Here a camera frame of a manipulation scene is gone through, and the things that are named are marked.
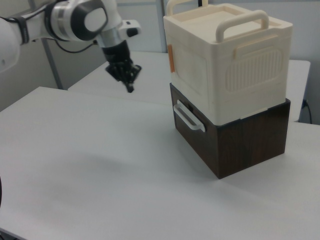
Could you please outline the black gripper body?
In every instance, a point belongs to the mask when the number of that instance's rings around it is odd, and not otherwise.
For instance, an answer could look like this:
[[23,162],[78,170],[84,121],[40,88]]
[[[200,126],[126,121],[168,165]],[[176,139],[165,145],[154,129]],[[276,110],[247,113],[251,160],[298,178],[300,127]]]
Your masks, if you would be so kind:
[[115,46],[103,47],[102,51],[109,63],[122,63],[125,61],[131,62],[130,50],[127,41],[122,41],[120,44]]

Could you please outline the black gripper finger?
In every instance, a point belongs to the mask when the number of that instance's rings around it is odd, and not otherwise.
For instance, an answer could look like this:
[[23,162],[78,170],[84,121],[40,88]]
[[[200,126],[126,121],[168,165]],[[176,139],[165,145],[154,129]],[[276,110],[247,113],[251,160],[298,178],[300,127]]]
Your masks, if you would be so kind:
[[130,64],[127,60],[111,62],[105,70],[118,82],[122,82],[126,87],[130,85]]
[[140,65],[134,64],[133,62],[130,62],[130,61],[125,62],[124,84],[128,93],[132,93],[134,91],[134,82],[141,70],[142,70],[142,67]]

